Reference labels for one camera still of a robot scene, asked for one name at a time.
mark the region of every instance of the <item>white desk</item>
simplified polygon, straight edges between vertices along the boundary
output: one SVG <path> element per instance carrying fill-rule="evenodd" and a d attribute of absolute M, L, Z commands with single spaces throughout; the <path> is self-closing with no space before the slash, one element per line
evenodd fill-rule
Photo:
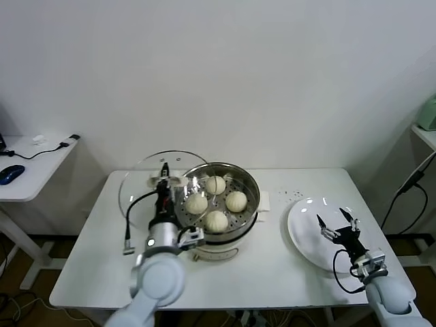
<path fill-rule="evenodd" d="M 270 195 L 271 211 L 260 213 L 248 233 L 244 249 L 227 262 L 192 262 L 181 257 L 187 269 L 183 295 L 165 309 L 241 309 L 329 307 L 367 304 L 364 293 L 346 294 L 332 275 L 309 263 L 293 246 L 281 224 L 293 204 L 294 192 L 307 196 L 340 199 L 357 213 L 362 228 L 371 235 L 372 249 L 386 254 L 389 273 L 398 277 L 415 294 L 376 220 L 343 169 L 250 170 L 261 190 Z M 133 228 L 136 254 L 123 256 L 125 220 L 118 207 L 118 190 L 125 172 L 113 172 L 67 259 L 50 295 L 57 307 L 118 309 L 127 305 L 130 270 L 144 250 L 145 228 Z M 146 226 L 152 217 L 144 217 Z M 342 280 L 349 289 L 359 282 Z"/>
<path fill-rule="evenodd" d="M 40 151 L 55 149 L 59 143 L 64 141 L 67 137 L 69 137 L 69 135 L 51 137 L 44 146 L 33 145 L 32 138 L 30 137 L 13 136 L 4 137 L 4 139 L 8 150 L 14 150 L 28 157 Z M 26 202 L 34 199 L 75 147 L 76 143 L 77 142 L 74 142 L 69 147 L 62 148 L 52 153 L 44 153 L 32 160 L 25 160 L 17 156 L 0 157 L 0 170 L 11 165 L 23 165 L 26 168 L 26 170 L 9 185 L 0 185 L 0 202 Z M 18 247 L 34 260 L 29 272 L 21 283 L 20 289 L 30 289 L 41 269 L 62 269 L 65 259 L 52 259 L 48 256 L 48 252 L 52 248 L 53 243 L 47 242 L 42 248 L 38 247 L 1 207 L 0 230 L 16 244 L 7 256 L 8 262 L 11 262 Z M 0 269 L 5 268 L 4 265 L 5 263 L 0 266 Z"/>

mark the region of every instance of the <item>metal pot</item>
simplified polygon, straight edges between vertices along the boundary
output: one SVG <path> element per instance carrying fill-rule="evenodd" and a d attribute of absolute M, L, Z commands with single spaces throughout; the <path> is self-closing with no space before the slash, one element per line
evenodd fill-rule
<path fill-rule="evenodd" d="M 246 170 L 230 163 L 212 162 L 194 167 L 183 176 L 189 178 L 189 184 L 175 193 L 176 214 L 183 227 L 194 225 L 203 228 L 206 244 L 209 245 L 234 242 L 250 231 L 258 217 L 260 191 L 258 184 Z M 206 180 L 211 176 L 220 176 L 225 180 L 225 191 L 218 196 L 206 191 Z M 241 191 L 247 196 L 248 203 L 244 211 L 232 213 L 227 209 L 225 199 L 231 191 Z M 191 194 L 202 192 L 208 199 L 208 208 L 201 215 L 188 213 L 185 209 L 186 200 Z M 215 210 L 224 213 L 229 220 L 225 232 L 212 233 L 205 228 L 206 215 Z"/>

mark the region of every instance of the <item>blue mouse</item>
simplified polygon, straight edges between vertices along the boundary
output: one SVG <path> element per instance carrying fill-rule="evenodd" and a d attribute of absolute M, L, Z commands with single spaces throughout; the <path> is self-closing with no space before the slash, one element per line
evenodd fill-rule
<path fill-rule="evenodd" d="M 11 183 L 15 178 L 20 176 L 24 171 L 25 167 L 22 165 L 13 165 L 6 167 L 0 171 L 0 185 L 7 185 Z"/>

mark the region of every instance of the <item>floor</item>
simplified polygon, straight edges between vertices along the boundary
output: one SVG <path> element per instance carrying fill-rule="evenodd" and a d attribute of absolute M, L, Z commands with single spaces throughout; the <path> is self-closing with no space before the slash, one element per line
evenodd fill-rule
<path fill-rule="evenodd" d="M 4 235 L 0 235 L 1 242 L 5 245 L 6 251 L 10 251 L 13 244 Z M 35 241 L 42 245 L 44 239 L 37 238 Z M 411 241 L 392 240 L 390 241 L 392 248 L 397 255 L 416 255 L 419 254 L 418 248 Z M 72 247 L 73 240 L 57 241 L 50 255 L 54 258 L 67 258 Z M 7 293 L 11 295 L 18 294 L 18 287 L 24 277 L 27 269 L 30 267 L 31 259 L 21 250 L 18 251 L 15 258 L 10 262 L 10 265 L 0 278 L 0 295 Z M 407 268 L 409 278 L 415 286 L 418 297 L 416 304 L 421 311 L 421 314 L 436 326 L 436 277 L 429 268 Z M 59 271 L 45 270 L 40 273 L 32 292 L 42 298 L 47 304 L 51 290 L 59 276 Z M 20 306 L 32 300 L 31 296 L 23 296 L 17 299 Z M 333 310 L 336 318 L 340 317 L 347 311 L 347 308 L 335 308 Z M 8 306 L 0 312 L 0 327 L 13 326 L 10 322 L 5 322 L 2 319 L 11 317 L 15 312 L 15 306 L 10 302 Z M 73 317 L 84 317 L 76 310 L 68 311 Z M 324 311 L 322 309 L 305 309 L 305 313 L 309 314 L 318 327 L 327 325 Z M 290 311 L 262 311 L 264 316 L 272 327 L 278 326 L 279 323 L 288 316 L 288 319 L 282 324 L 283 327 L 309 327 L 304 319 L 300 318 L 301 314 Z M 179 326 L 179 327 L 237 327 L 238 324 L 232 325 L 233 319 L 228 319 L 228 314 L 225 311 L 187 311 L 187 312 L 164 312 L 156 314 L 156 326 Z M 46 309 L 40 302 L 37 302 L 34 309 L 18 323 L 19 327 L 85 327 L 89 326 L 87 322 L 76 322 L 66 316 L 63 311 L 50 311 Z M 379 327 L 377 318 L 374 315 L 368 316 L 361 320 L 354 327 Z"/>

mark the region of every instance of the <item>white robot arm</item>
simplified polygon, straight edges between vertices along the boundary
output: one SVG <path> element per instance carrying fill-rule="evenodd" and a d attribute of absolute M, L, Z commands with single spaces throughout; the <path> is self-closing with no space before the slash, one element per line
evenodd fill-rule
<path fill-rule="evenodd" d="M 185 269 L 173 253 L 159 253 L 138 267 L 137 292 L 132 302 L 118 310 L 107 327 L 153 327 L 154 312 L 177 300 L 185 286 Z"/>
<path fill-rule="evenodd" d="M 155 217 L 149 224 L 145 251 L 138 256 L 131 271 L 133 300 L 114 313 L 106 327 L 153 327 L 156 309 L 172 304 L 185 287 L 185 269 L 177 255 L 204 243 L 203 230 L 195 226 L 182 228 L 174 213 L 171 186 L 184 186 L 186 181 L 171 177 L 165 163 L 161 176 L 149 182 L 156 188 L 150 193 L 157 194 Z M 125 255 L 134 252 L 129 246 L 129 234 L 126 232 Z"/>
<path fill-rule="evenodd" d="M 414 303 L 414 295 L 398 279 L 388 276 L 385 255 L 380 250 L 369 251 L 358 240 L 358 220 L 340 208 L 350 226 L 331 230 L 317 216 L 321 235 L 334 244 L 345 247 L 352 263 L 354 276 L 364 284 L 369 305 L 383 327 L 431 327 Z"/>

